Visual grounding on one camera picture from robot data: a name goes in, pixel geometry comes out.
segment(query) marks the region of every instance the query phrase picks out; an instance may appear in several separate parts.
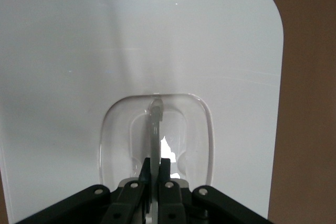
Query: glossy white surface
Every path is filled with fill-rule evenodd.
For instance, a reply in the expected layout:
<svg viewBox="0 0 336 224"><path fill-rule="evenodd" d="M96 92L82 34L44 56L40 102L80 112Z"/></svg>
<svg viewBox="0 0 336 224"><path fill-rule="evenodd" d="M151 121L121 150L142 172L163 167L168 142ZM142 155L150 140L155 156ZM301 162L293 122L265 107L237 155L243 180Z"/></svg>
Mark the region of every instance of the glossy white surface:
<svg viewBox="0 0 336 224"><path fill-rule="evenodd" d="M212 185L267 215L282 24L272 0L0 0L1 171L10 222L99 183L104 116L190 93Z"/></svg>

